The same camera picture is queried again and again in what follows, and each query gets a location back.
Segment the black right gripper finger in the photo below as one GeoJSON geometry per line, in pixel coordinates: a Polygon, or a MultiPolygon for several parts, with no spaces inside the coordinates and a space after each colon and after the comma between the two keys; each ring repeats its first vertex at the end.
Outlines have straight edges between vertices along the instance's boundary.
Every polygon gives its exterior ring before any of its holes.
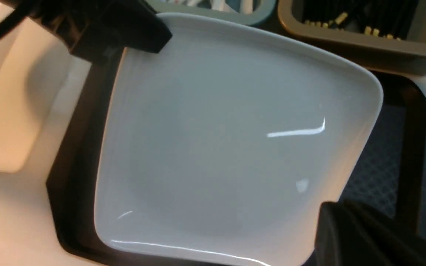
{"type": "Polygon", "coordinates": [[[426,241],[367,204],[327,201],[313,257],[318,266],[426,266],[426,241]]]}

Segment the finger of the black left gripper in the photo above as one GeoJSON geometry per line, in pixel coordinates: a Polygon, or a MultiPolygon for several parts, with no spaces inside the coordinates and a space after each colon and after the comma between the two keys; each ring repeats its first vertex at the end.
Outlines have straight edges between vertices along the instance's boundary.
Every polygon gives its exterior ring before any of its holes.
{"type": "Polygon", "coordinates": [[[120,48],[157,54],[172,38],[145,0],[42,0],[29,17],[88,62],[120,48]]]}

